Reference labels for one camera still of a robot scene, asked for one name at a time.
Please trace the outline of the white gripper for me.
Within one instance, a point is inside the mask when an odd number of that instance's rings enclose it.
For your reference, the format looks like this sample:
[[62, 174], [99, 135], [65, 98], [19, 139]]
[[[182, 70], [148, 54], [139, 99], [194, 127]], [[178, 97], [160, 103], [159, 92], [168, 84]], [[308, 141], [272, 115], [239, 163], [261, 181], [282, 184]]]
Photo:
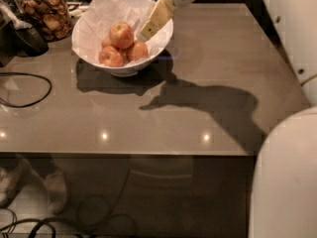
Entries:
[[137, 39], [149, 41], [173, 17], [175, 7], [183, 7], [196, 0], [158, 0], [149, 18], [137, 33]]

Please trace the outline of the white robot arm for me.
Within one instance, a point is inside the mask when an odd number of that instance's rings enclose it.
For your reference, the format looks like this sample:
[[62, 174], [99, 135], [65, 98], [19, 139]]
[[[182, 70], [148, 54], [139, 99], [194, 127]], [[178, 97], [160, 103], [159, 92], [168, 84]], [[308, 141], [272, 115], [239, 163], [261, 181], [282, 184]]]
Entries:
[[317, 0], [263, 0], [312, 106], [279, 123], [259, 152], [248, 238], [317, 238]]

